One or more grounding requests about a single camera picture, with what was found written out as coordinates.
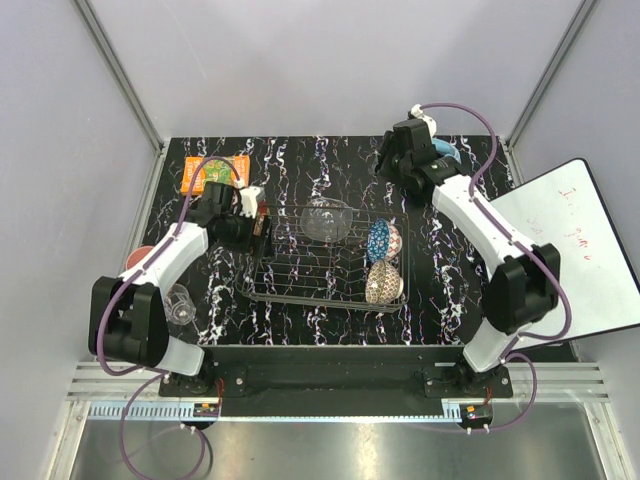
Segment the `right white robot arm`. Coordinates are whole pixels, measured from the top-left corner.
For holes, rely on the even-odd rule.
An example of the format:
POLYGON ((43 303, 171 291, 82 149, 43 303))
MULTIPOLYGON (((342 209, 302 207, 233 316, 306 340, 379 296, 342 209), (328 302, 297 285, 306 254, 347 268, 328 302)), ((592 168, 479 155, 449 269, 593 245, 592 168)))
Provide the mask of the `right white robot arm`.
POLYGON ((560 253, 550 243, 535 244, 497 212, 463 166, 436 148, 428 120, 411 118, 388 130, 376 171, 451 220, 484 262, 483 320, 453 374, 460 393, 476 396, 531 326, 566 300, 560 253))

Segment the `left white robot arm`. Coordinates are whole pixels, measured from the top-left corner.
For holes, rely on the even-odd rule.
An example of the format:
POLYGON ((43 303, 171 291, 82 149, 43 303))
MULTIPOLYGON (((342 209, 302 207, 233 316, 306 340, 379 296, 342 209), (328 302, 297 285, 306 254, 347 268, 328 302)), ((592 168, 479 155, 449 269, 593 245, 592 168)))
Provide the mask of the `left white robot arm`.
POLYGON ((133 267, 93 285, 88 347, 103 370, 123 375, 110 361, 127 362, 158 373, 181 375, 196 396, 215 386, 216 372, 205 365, 204 350, 170 335, 165 299, 181 275, 213 247, 257 255, 268 243, 271 221, 265 191, 224 183, 205 185, 198 199, 187 197, 177 222, 133 267))

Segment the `beige patterned bowl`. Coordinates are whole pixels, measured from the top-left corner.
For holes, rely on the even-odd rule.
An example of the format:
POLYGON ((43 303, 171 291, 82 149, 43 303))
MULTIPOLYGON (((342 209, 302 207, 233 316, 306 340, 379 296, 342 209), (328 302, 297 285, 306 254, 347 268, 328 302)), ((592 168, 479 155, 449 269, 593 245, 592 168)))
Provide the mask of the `beige patterned bowl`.
POLYGON ((371 304, 388 304, 402 295, 404 281, 399 271, 387 260, 375 262, 367 276, 365 299, 371 304))

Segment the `blue triangle pattern bowl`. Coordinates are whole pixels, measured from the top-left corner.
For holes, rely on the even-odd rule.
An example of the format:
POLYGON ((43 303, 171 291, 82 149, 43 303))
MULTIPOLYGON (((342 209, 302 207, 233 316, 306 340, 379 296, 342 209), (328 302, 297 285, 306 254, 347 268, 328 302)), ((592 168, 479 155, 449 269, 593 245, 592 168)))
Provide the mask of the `blue triangle pattern bowl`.
POLYGON ((392 261, 398 256, 403 246, 399 228, 378 218, 369 229, 367 239, 367 257, 371 263, 380 260, 392 261))

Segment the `clear glass bowl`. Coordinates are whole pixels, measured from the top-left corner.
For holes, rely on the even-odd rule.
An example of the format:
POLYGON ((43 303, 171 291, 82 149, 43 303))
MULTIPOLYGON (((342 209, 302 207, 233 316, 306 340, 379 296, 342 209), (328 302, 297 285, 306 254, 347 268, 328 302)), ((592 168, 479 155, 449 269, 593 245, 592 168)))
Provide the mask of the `clear glass bowl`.
POLYGON ((318 197, 302 210, 300 226, 311 240, 336 243, 351 230, 353 210, 341 200, 318 197))

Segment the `wire dish rack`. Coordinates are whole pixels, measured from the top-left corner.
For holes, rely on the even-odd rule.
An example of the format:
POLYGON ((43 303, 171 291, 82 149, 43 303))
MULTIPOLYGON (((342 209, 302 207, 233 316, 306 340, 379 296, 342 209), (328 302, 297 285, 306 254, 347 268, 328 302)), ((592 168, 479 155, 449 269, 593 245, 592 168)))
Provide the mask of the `wire dish rack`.
POLYGON ((409 297, 409 218, 402 213, 352 208, 351 230, 342 241, 311 240, 301 230, 302 210, 307 205, 269 205, 272 218, 273 254, 250 258, 238 274, 236 286, 246 297, 265 302, 323 306, 391 313, 409 297), (404 289, 399 299, 388 304, 371 304, 365 299, 367 276, 374 263, 367 257, 369 229, 383 218, 395 224, 403 246, 392 261, 404 289))

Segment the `red floral plate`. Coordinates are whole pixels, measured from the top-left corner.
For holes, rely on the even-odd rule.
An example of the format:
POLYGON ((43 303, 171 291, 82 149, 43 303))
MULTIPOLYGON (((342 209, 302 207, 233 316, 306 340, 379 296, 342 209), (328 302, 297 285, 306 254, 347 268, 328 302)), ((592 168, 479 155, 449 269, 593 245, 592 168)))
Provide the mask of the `red floral plate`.
POLYGON ((253 225, 253 237, 264 241, 271 234, 271 217, 267 213, 258 213, 253 225))

